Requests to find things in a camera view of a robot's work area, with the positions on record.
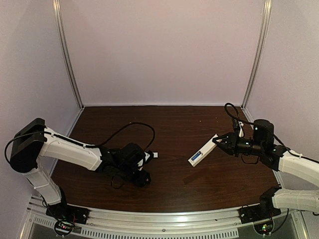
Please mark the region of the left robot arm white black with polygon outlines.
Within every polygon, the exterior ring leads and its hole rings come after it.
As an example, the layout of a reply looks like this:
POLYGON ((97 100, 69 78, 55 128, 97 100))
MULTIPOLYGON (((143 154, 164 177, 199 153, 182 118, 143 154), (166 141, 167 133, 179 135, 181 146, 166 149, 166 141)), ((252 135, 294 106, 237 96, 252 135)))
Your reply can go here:
POLYGON ((66 206, 62 189, 57 186, 40 164, 40 157, 51 157, 72 163, 90 171, 119 177, 137 187, 151 182, 144 166, 158 153, 129 143, 120 149, 108 149, 105 143, 83 143, 57 133, 45 125, 44 119, 36 118, 21 129, 5 146, 11 150, 5 155, 11 168, 24 175, 33 188, 44 198, 53 214, 67 221, 72 211, 66 206))

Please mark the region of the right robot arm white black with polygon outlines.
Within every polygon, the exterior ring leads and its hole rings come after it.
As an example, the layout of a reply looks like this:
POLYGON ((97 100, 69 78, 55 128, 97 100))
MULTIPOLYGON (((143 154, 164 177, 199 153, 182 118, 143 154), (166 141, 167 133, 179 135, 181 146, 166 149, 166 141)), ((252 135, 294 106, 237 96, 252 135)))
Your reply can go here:
MULTIPOLYGON (((284 172, 299 177, 313 185, 319 184, 319 163, 288 149, 276 145, 274 125, 266 119, 253 122, 253 137, 246 139, 236 132, 229 132, 212 140, 218 148, 228 155, 253 155, 268 168, 276 172, 284 172)), ((296 209, 319 213, 318 190, 290 190, 272 187, 260 196, 260 204, 256 208, 256 216, 265 220, 280 209, 296 209)))

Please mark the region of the blue battery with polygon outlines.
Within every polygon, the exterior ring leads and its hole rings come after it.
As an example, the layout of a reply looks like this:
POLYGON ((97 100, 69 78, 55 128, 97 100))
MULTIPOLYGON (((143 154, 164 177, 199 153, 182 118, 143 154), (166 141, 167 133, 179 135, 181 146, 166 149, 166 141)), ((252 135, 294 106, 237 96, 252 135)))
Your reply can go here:
POLYGON ((192 158, 192 161, 195 161, 198 157, 200 157, 202 155, 201 151, 198 151, 192 158))

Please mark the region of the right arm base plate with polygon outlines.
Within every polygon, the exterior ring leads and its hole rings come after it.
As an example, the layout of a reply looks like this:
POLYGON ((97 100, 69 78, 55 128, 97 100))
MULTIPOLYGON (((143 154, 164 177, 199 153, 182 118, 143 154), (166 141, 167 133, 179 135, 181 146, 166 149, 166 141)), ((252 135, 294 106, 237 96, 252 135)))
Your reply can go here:
POLYGON ((271 219, 274 216, 280 215, 281 210, 271 209, 269 211, 264 211, 260 204, 257 204, 252 206, 244 205, 238 210, 238 213, 241 224, 246 224, 250 222, 271 219))

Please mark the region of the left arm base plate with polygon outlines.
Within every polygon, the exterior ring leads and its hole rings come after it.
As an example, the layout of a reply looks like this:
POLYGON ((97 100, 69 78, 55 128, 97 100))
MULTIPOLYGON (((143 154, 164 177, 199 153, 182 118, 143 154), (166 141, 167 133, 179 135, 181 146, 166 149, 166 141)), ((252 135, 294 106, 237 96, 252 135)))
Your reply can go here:
POLYGON ((90 210, 87 208, 70 206, 68 204, 49 205, 46 209, 46 215, 58 220, 70 223, 85 225, 90 210))

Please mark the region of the white remote control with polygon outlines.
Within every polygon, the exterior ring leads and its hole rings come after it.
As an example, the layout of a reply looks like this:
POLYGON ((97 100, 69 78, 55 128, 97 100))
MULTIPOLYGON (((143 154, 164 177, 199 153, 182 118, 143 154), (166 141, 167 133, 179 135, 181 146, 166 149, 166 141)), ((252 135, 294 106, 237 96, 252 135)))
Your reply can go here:
POLYGON ((201 151, 202 155, 198 157, 195 161, 192 161, 191 158, 198 152, 196 152, 193 156, 188 159, 188 162, 191 164, 192 167, 198 165, 212 150, 214 150, 217 145, 212 142, 212 138, 198 151, 201 151))

